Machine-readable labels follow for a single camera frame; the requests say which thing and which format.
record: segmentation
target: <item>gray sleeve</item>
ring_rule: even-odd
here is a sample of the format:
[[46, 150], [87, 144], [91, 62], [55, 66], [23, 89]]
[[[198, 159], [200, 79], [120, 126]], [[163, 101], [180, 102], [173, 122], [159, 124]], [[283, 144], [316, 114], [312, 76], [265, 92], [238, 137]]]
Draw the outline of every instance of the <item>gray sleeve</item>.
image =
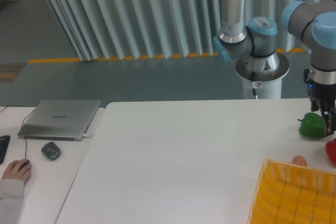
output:
[[16, 224], [23, 201], [24, 182], [19, 179], [0, 180], [0, 223]]

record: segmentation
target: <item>black computer mouse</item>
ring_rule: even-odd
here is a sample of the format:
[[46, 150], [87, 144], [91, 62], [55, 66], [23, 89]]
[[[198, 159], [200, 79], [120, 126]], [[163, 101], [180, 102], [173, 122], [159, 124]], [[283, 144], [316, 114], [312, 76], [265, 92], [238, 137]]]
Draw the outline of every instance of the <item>black computer mouse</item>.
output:
[[48, 159], [54, 161], [61, 155], [61, 150], [54, 142], [49, 142], [43, 146], [41, 151], [47, 156]]
[[27, 161], [24, 162], [24, 163], [22, 164], [22, 166], [20, 166], [19, 170], [21, 170], [25, 165], [29, 165], [29, 164], [30, 164], [30, 161], [29, 161], [29, 159], [27, 159]]

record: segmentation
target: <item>gray floor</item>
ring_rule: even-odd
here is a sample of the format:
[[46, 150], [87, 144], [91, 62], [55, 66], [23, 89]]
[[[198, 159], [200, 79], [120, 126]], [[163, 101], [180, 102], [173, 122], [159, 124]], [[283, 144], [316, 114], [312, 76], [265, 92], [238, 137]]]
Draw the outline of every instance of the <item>gray floor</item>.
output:
[[[0, 63], [76, 57], [45, 0], [0, 8]], [[306, 53], [286, 54], [290, 72], [283, 98], [305, 98]], [[36, 106], [42, 99], [117, 101], [242, 99], [235, 61], [218, 57], [27, 64], [13, 82], [0, 83], [0, 106]]]

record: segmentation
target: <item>silver laptop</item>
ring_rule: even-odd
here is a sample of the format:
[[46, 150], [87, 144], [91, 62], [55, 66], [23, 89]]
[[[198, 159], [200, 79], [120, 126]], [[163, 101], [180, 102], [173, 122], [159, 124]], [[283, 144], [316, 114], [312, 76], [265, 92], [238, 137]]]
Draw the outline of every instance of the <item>silver laptop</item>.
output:
[[17, 135], [81, 141], [99, 105], [99, 100], [42, 100]]

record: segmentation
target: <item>person's hand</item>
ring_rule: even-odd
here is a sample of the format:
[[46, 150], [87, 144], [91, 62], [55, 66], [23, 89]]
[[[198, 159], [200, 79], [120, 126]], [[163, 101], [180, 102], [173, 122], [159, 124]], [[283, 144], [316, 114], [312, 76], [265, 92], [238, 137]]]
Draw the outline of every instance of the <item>person's hand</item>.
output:
[[21, 159], [21, 160], [15, 160], [11, 162], [6, 170], [4, 171], [4, 175], [2, 176], [2, 179], [4, 178], [13, 178], [13, 179], [19, 179], [23, 182], [26, 182], [26, 180], [30, 177], [31, 172], [30, 169], [32, 168], [31, 164], [27, 164], [22, 167], [22, 165], [25, 162], [29, 162], [27, 159]]

